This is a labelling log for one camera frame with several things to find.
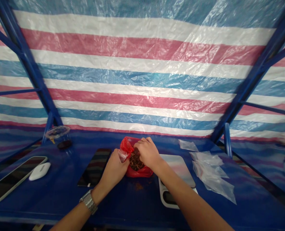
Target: plastic lid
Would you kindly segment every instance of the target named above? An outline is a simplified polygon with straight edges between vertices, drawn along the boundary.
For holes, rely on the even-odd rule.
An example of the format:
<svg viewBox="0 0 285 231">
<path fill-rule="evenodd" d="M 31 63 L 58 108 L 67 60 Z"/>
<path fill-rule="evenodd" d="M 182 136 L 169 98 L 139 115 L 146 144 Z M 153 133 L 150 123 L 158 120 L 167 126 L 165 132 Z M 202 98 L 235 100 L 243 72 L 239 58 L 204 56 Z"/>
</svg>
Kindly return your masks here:
<svg viewBox="0 0 285 231">
<path fill-rule="evenodd" d="M 45 133 L 45 137 L 49 139 L 56 139 L 59 138 L 67 133 L 69 133 L 71 129 L 68 126 L 58 126 L 58 127 L 53 127 L 52 129 L 49 129 Z"/>
</svg>

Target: plastic cup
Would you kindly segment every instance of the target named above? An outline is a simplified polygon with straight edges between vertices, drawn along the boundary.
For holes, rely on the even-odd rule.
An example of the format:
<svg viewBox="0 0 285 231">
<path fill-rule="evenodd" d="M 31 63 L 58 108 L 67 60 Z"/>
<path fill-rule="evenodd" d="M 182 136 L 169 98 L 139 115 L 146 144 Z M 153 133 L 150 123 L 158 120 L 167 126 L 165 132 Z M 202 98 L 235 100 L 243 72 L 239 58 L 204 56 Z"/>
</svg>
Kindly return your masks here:
<svg viewBox="0 0 285 231">
<path fill-rule="evenodd" d="M 53 127 L 45 133 L 45 137 L 50 139 L 53 144 L 56 144 L 59 150 L 64 150 L 72 145 L 72 141 L 68 135 L 70 130 L 68 126 L 64 125 Z"/>
</svg>

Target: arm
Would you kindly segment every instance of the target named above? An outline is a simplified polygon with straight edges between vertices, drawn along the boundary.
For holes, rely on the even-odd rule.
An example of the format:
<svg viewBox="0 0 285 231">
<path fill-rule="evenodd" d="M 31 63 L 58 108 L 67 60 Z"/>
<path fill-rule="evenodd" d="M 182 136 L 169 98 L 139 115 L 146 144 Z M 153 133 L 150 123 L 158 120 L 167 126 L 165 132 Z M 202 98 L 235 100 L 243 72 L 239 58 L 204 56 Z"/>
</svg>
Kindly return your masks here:
<svg viewBox="0 0 285 231">
<path fill-rule="evenodd" d="M 114 150 L 107 162 L 100 182 L 91 192 L 91 197 L 97 206 L 124 177 L 129 163 L 130 161 L 128 159 L 124 163 L 121 163 L 118 150 Z M 90 216 L 91 212 L 87 206 L 81 202 L 55 224 L 54 227 L 51 228 L 51 231 L 79 231 Z"/>
<path fill-rule="evenodd" d="M 152 139 L 135 144 L 140 160 L 161 179 L 192 230 L 233 230 L 218 213 L 192 190 L 161 158 Z"/>
</svg>

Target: digital scale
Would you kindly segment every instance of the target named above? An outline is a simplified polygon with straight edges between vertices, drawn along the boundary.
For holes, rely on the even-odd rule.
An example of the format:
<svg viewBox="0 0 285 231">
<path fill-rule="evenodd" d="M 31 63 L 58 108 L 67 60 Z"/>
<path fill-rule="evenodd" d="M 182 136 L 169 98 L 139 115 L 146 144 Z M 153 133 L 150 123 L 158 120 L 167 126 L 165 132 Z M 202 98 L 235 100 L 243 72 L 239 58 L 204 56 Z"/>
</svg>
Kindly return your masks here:
<svg viewBox="0 0 285 231">
<path fill-rule="evenodd" d="M 173 171 L 198 194 L 196 190 L 196 183 L 194 182 L 194 179 L 191 176 L 183 158 L 181 156 L 165 154 L 160 154 L 160 156 L 167 162 Z M 158 184 L 163 205 L 167 208 L 180 209 L 160 178 L 158 178 Z"/>
</svg>

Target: silver watch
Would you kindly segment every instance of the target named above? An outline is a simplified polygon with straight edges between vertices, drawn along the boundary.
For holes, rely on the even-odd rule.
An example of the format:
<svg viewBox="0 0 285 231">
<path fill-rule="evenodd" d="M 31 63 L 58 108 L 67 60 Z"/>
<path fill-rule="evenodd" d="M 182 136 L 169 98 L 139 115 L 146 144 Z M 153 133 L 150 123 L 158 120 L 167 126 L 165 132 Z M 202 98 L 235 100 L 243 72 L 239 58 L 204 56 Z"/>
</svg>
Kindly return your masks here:
<svg viewBox="0 0 285 231">
<path fill-rule="evenodd" d="M 83 195 L 79 202 L 83 202 L 87 206 L 87 208 L 91 212 L 91 215 L 93 215 L 97 211 L 97 206 L 95 205 L 91 197 L 91 190 L 89 190 L 85 195 Z"/>
</svg>

